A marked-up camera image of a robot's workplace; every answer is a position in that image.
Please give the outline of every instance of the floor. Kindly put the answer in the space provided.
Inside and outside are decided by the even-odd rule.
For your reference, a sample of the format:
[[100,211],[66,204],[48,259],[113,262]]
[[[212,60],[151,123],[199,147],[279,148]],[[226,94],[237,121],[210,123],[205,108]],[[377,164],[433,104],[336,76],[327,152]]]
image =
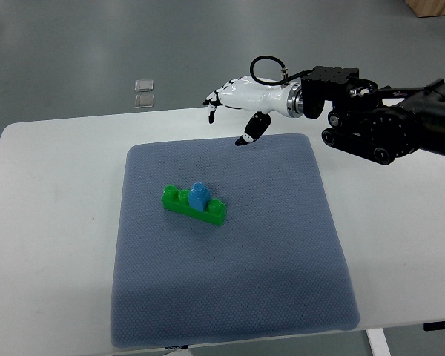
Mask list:
[[[199,107],[263,54],[289,73],[358,67],[380,86],[423,86],[445,79],[445,16],[418,19],[403,0],[0,1],[0,135],[14,122]],[[147,78],[155,105],[134,109],[134,82]],[[392,355],[445,355],[445,331],[385,333]],[[372,353],[364,332],[349,332],[194,354]]]

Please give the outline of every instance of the robotic hand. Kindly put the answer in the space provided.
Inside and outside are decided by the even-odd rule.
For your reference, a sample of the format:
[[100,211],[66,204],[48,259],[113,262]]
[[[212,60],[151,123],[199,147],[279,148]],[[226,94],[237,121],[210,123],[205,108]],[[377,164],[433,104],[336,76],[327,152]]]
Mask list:
[[301,85],[289,82],[286,85],[263,85],[255,82],[250,76],[225,83],[211,93],[203,105],[209,107],[209,123],[214,122],[216,108],[225,105],[228,108],[256,111],[236,141],[236,145],[247,145],[257,141],[271,123],[268,115],[276,111],[286,117],[300,117],[303,114],[301,105]]
[[[279,82],[259,79],[254,65],[274,60],[282,67]],[[419,148],[445,156],[445,82],[438,79],[422,88],[378,88],[376,83],[359,78],[357,68],[315,67],[287,75],[282,61],[271,56],[257,57],[250,76],[234,79],[215,90],[204,101],[209,106],[209,123],[216,108],[256,111],[236,141],[247,145],[257,141],[271,123],[269,113],[286,117],[302,115],[316,119],[329,100],[333,110],[328,115],[331,128],[322,132],[330,147],[388,165],[396,157]],[[402,102],[385,106],[382,99]]]

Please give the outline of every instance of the blue lego brick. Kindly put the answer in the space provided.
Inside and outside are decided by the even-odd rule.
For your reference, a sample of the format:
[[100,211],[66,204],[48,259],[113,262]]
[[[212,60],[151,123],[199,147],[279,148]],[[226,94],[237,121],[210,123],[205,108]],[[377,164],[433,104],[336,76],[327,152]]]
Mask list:
[[188,195],[188,202],[193,209],[204,212],[211,200],[211,192],[201,182],[194,183]]

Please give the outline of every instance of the textured fabric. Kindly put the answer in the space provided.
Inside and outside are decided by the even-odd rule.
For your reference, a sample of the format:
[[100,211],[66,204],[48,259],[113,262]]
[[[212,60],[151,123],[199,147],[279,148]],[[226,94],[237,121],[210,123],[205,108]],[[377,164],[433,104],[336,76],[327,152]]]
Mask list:
[[[160,142],[128,153],[113,278],[113,344],[175,346],[350,330],[346,261],[308,138]],[[222,226],[166,211],[203,182]]]

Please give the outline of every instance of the lego stud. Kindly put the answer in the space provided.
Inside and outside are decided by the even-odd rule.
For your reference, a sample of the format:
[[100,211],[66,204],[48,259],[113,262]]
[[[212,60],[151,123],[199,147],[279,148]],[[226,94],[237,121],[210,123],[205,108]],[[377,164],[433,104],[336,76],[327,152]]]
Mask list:
[[182,189],[178,193],[178,202],[183,205],[188,205],[188,196],[190,191],[188,189]]
[[176,200],[178,197],[178,189],[174,185],[167,185],[163,190],[163,196],[168,199]]
[[223,202],[219,199],[211,199],[208,203],[208,213],[219,214],[223,209]]

